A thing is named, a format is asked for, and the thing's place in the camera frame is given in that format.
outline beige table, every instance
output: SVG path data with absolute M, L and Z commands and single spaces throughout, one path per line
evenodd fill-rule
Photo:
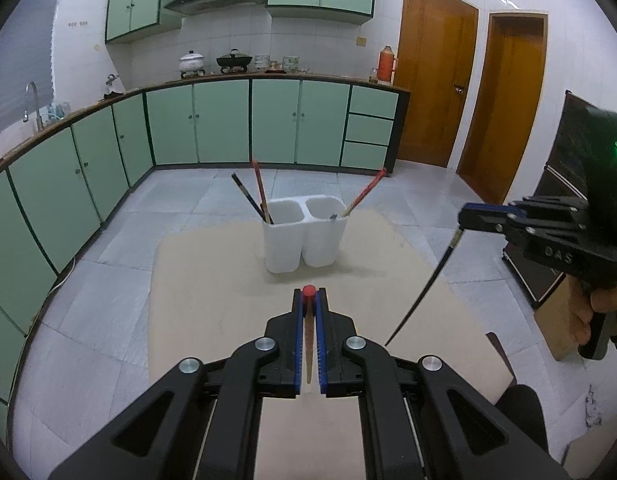
M 307 283 L 326 287 L 330 309 L 351 316 L 358 334 L 384 343 L 431 273 L 372 211 L 351 216 L 330 267 L 302 264 L 290 274 L 270 274 L 262 246 L 258 222 L 169 235 L 160 243 L 150 294 L 151 381 L 188 356 L 228 357 L 261 336 L 270 317 L 288 312 L 293 289 Z M 484 332 L 441 278 L 389 351 L 413 361 L 436 354 L 495 402 L 512 377 Z M 256 478 L 365 478 L 357 400 L 320 396 L 316 365 L 298 399 L 264 400 Z

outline white pot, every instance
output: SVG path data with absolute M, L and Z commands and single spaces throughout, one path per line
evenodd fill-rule
M 180 72 L 196 72 L 204 68 L 204 56 L 189 50 L 186 56 L 180 58 Z

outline black stick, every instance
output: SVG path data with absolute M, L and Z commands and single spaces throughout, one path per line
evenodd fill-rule
M 455 247 L 460 241 L 460 238 L 462 237 L 463 233 L 464 233 L 464 229 L 462 229 L 461 227 L 458 227 L 457 230 L 455 231 L 455 234 L 453 235 L 453 239 L 451 240 L 451 243 L 446 248 L 446 251 L 444 251 L 444 256 L 442 256 L 440 263 L 437 264 L 437 267 L 435 267 L 435 270 L 431 274 L 431 277 L 429 278 L 428 282 L 426 282 L 425 288 L 423 288 L 422 292 L 420 292 L 420 295 L 415 300 L 415 303 L 413 303 L 413 306 L 407 312 L 406 316 L 403 317 L 402 321 L 399 322 L 399 325 L 397 325 L 397 328 L 393 331 L 393 334 L 391 334 L 391 337 L 389 337 L 389 340 L 386 341 L 384 346 L 388 346 L 388 344 L 391 341 L 393 341 L 393 338 L 397 335 L 397 333 L 402 329 L 405 323 L 409 320 L 413 312 L 415 312 L 415 309 L 419 306 L 420 303 L 422 303 L 422 300 L 425 298 L 426 293 L 431 289 L 431 287 L 433 286 L 433 283 L 435 283 L 435 280 L 440 275 L 440 272 L 442 272 L 442 269 L 444 269 L 446 262 L 449 260 L 449 258 L 453 254 L 453 251 L 455 250 Z
M 255 209 L 255 211 L 257 211 L 257 214 L 262 218 L 262 220 L 264 222 L 266 222 L 266 217 L 264 216 L 264 213 L 262 212 L 262 210 L 260 209 L 260 206 L 258 206 L 255 203 L 255 200 L 253 200 L 253 197 L 251 196 L 251 194 L 248 192 L 248 189 L 246 189 L 246 187 L 244 187 L 244 184 L 242 184 L 242 181 L 239 179 L 239 176 L 237 176 L 236 173 L 233 173 L 231 175 L 231 178 L 235 181 L 235 183 L 237 184 L 237 187 L 239 187 L 240 191 L 242 193 L 244 193 L 244 196 L 246 197 L 246 199 L 251 203 L 251 205 L 253 206 L 253 209 Z

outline human hand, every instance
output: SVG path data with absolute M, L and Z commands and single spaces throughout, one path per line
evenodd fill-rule
M 591 319 L 594 312 L 617 311 L 617 285 L 613 288 L 597 288 L 587 298 L 582 289 L 582 282 L 573 276 L 567 276 L 569 284 L 569 332 L 578 345 L 586 344 L 591 339 Z

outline white plastic cup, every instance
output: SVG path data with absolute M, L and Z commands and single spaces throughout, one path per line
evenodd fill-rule
M 340 251 L 340 241 L 345 233 L 348 218 L 341 215 L 346 206 L 335 196 L 314 196 L 306 199 L 306 208 L 313 218 L 306 223 L 302 256 L 308 266 L 332 265 Z
M 287 198 L 271 200 L 268 210 L 274 225 L 262 222 L 266 269 L 276 274 L 293 272 L 300 266 L 304 211 L 297 200 Z

